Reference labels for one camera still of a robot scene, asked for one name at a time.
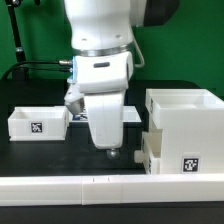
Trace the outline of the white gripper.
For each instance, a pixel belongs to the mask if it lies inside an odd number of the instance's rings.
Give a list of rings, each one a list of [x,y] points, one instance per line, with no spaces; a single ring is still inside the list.
[[[106,151],[109,159],[119,159],[123,142],[125,92],[133,74],[129,51],[102,57],[76,56],[73,80],[64,97],[73,114],[81,111],[84,100],[94,145]]]

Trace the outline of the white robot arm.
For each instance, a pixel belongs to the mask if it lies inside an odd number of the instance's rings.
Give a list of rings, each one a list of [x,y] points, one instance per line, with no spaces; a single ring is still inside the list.
[[[96,148],[115,153],[123,143],[125,93],[145,65],[134,26],[165,24],[180,0],[64,0],[75,51],[65,105],[87,111]]]

